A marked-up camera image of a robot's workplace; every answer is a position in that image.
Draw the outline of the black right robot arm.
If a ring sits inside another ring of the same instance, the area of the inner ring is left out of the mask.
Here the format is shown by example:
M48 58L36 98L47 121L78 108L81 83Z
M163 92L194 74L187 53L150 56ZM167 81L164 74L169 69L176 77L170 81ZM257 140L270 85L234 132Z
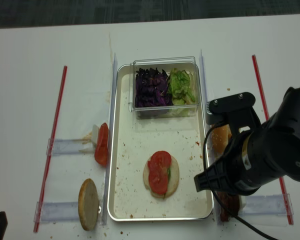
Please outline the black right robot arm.
M283 176L300 182L300 87L286 91L266 122L260 122L255 101L243 92L206 103L206 123L228 126L231 139L218 160L194 177L198 192L249 196Z

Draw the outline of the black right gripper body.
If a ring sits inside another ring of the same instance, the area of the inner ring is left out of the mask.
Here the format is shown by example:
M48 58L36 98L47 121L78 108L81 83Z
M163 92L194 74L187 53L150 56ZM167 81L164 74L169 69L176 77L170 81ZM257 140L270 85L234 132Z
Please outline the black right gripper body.
M204 172L194 177L197 192L211 190L249 196L260 187L248 183L242 158L243 139L232 140L226 152Z

